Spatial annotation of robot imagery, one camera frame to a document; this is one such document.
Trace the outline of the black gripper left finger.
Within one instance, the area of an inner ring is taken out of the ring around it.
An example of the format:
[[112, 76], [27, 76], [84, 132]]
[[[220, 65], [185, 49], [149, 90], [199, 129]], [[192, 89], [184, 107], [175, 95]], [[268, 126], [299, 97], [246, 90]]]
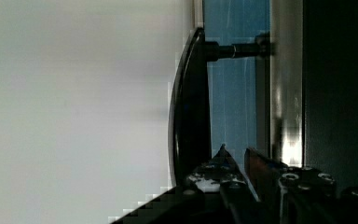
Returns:
[[196, 167], [186, 175], [184, 184], [202, 192], [217, 192], [224, 183], [246, 184], [238, 164], [223, 144], [218, 152], [208, 161]]

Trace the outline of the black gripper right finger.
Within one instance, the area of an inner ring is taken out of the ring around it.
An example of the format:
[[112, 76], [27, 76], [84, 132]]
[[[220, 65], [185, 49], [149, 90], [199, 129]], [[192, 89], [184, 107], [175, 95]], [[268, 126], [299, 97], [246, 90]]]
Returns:
[[255, 191], [263, 224], [292, 224], [289, 190], [282, 182], [286, 167], [253, 148], [247, 148], [244, 169]]

